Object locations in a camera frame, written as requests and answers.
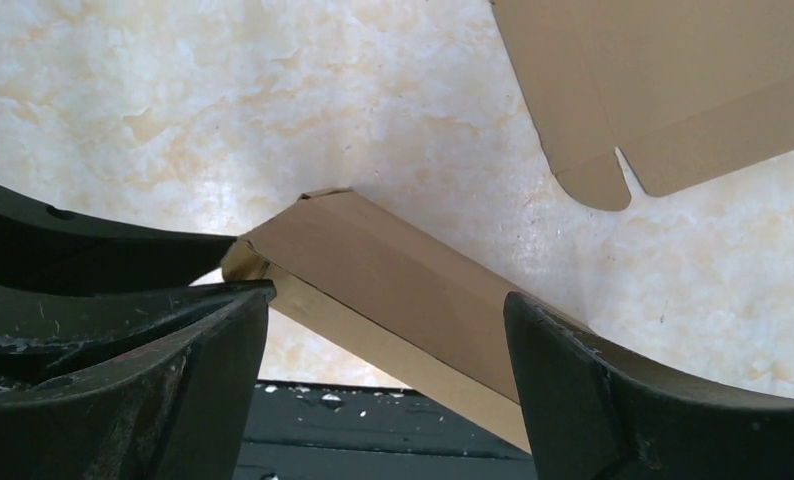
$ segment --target cardboard lid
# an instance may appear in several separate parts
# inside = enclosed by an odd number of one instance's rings
[[[794,150],[794,0],[496,0],[550,169],[623,210]]]

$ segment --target marble surface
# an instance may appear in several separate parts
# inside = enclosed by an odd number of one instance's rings
[[[794,152],[585,208],[484,0],[0,2],[0,183],[226,234],[351,185],[611,340],[794,397]],[[279,315],[262,376],[399,385]]]

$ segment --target cardboard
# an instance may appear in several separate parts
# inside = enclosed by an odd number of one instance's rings
[[[301,196],[222,266],[273,280],[277,311],[529,450],[502,313],[521,289],[502,277],[346,189]]]
[[[794,0],[494,0],[562,188],[602,210],[794,150]]]

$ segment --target flattened cardboard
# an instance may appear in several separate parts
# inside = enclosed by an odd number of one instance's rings
[[[517,286],[346,189],[300,197],[243,235],[224,279],[525,451],[503,323]]]
[[[661,197],[794,150],[794,0],[495,0],[550,168],[575,200]]]

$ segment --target cardboard sheet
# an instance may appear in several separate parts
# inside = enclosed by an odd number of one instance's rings
[[[664,196],[794,150],[794,0],[495,0],[550,168],[630,202],[615,149]]]
[[[521,290],[359,194],[303,195],[223,276],[273,280],[277,311],[528,451],[503,324]]]

